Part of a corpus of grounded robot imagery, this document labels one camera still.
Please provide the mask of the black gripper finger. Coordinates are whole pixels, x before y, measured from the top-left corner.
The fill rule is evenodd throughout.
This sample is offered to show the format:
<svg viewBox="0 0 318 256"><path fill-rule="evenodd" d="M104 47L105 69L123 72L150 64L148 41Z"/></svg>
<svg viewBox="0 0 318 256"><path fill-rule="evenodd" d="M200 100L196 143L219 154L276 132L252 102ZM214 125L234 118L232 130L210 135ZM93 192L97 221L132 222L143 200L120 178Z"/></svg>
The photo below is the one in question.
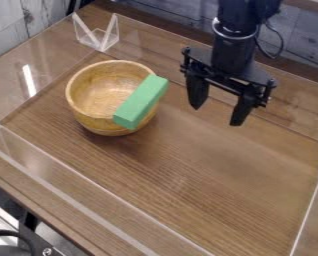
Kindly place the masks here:
<svg viewBox="0 0 318 256"><path fill-rule="evenodd" d="M230 125L240 126L251 113L255 106L255 99L248 95L242 95L238 99L238 103L234 107Z"/></svg>
<svg viewBox="0 0 318 256"><path fill-rule="evenodd" d="M210 85L196 76L187 76L186 85L190 105L198 110L207 100Z"/></svg>

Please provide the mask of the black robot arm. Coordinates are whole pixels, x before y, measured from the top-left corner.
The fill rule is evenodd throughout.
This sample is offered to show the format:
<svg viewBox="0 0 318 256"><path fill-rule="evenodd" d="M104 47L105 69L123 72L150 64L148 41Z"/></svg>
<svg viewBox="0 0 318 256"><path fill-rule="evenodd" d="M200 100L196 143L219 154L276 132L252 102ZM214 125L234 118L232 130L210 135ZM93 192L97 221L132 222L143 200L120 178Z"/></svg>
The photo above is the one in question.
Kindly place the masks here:
<svg viewBox="0 0 318 256"><path fill-rule="evenodd" d="M280 55L263 50L258 42L260 27L276 29L268 19L279 12L282 0L219 0L218 14L211 28L211 49L184 47L180 72L186 77L190 105L198 110L215 86L238 97L230 125L240 126L254 108L266 107L276 80L256 65L259 50L268 58Z"/></svg>

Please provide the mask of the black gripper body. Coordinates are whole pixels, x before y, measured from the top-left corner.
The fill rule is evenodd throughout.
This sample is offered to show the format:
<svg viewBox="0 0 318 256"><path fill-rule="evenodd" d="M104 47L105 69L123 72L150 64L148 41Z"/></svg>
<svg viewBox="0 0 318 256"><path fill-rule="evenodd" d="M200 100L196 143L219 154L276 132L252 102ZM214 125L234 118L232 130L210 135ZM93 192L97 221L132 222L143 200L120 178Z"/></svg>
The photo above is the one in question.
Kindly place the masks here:
<svg viewBox="0 0 318 256"><path fill-rule="evenodd" d="M211 50L198 47L182 49L183 63L180 72L187 76L203 78L210 86L240 97L254 88L254 107L266 107L271 91L276 88L275 79L266 70L251 60L240 73L227 73L211 66Z"/></svg>

